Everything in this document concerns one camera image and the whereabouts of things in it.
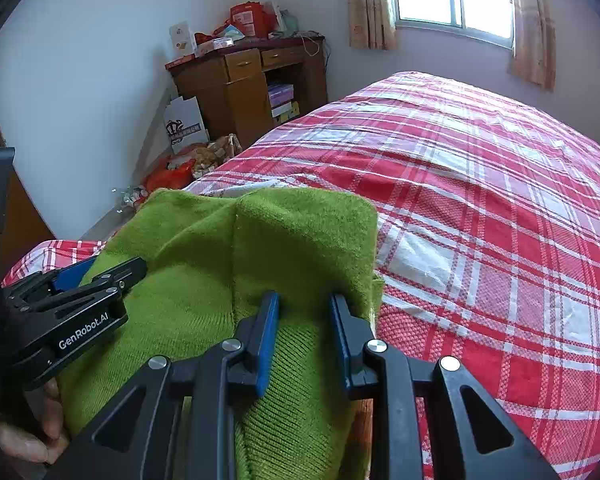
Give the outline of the person's left hand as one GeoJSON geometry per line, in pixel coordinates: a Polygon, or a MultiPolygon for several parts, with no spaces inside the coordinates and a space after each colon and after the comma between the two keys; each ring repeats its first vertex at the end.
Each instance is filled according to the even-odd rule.
{"type": "Polygon", "coordinates": [[[34,464],[50,464],[68,448],[64,408],[56,378],[43,387],[44,403],[40,424],[45,434],[41,440],[24,429],[12,426],[0,417],[0,449],[9,457],[34,464]]]}

